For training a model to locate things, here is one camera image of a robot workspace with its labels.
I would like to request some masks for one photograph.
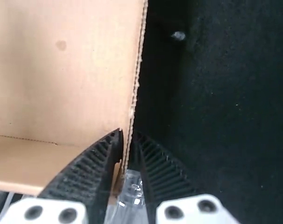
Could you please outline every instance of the white speck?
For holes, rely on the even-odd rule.
[[[183,41],[185,40],[186,35],[182,31],[176,31],[175,33],[171,35],[171,37],[173,37],[176,41]]]
[[[119,202],[119,205],[125,207],[125,204],[123,202]]]
[[[138,199],[138,198],[136,198],[136,199],[134,200],[134,204],[139,204],[140,202],[141,202],[141,200]]]

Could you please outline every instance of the brown cardboard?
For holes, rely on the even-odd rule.
[[[116,128],[127,146],[145,8],[144,0],[0,0],[0,189],[39,192]]]

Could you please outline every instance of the small stain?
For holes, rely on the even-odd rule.
[[[65,51],[66,48],[67,48],[67,43],[66,43],[66,41],[57,41],[56,47],[61,51]]]

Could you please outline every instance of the cardboard flap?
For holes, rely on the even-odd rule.
[[[0,0],[0,135],[128,136],[143,0]]]

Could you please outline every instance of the black fabric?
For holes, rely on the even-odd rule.
[[[150,0],[153,14],[135,128],[241,223],[283,224],[283,0]]]

